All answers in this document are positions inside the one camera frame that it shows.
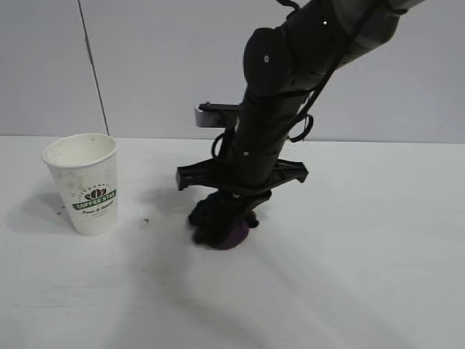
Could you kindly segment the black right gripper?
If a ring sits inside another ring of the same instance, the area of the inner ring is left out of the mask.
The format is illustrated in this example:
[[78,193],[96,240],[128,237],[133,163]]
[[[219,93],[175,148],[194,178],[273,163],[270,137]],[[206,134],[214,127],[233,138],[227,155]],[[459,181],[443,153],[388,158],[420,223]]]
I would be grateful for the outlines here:
[[242,153],[177,168],[177,188],[216,188],[239,194],[233,199],[235,220],[257,220],[254,210],[270,200],[272,190],[292,180],[304,182],[309,171],[302,162],[279,158],[279,153]]

